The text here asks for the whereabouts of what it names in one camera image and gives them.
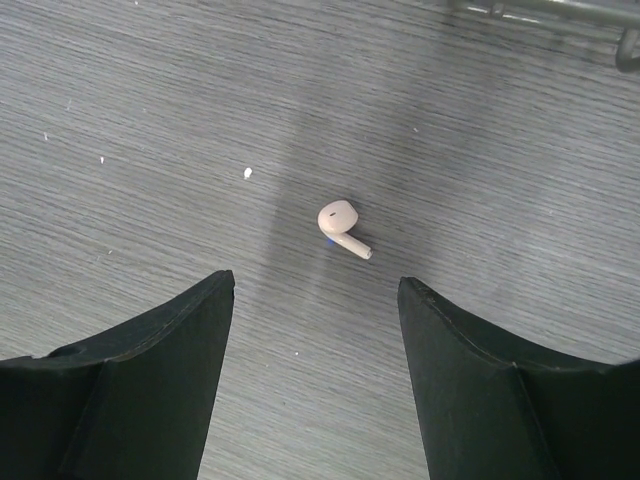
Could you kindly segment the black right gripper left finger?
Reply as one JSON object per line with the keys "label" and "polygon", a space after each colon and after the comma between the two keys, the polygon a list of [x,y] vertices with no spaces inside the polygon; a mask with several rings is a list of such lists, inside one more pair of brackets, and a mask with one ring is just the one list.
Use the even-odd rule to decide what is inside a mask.
{"label": "black right gripper left finger", "polygon": [[234,306],[218,271],[49,355],[1,364],[5,479],[198,476]]}

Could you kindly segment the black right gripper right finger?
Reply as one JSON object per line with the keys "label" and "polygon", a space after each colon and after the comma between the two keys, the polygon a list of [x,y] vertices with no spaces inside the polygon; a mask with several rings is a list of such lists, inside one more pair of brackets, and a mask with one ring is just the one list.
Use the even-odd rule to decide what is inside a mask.
{"label": "black right gripper right finger", "polygon": [[638,477],[637,361],[543,347],[413,277],[397,302],[431,478]]}

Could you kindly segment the pinkish white earbud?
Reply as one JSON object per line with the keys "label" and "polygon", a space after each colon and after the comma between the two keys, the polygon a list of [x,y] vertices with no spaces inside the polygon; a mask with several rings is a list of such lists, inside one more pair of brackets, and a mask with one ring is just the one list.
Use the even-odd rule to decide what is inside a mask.
{"label": "pinkish white earbud", "polygon": [[336,200],[319,211],[317,223],[319,229],[328,239],[356,256],[369,260],[373,250],[349,233],[358,219],[359,215],[349,201]]}

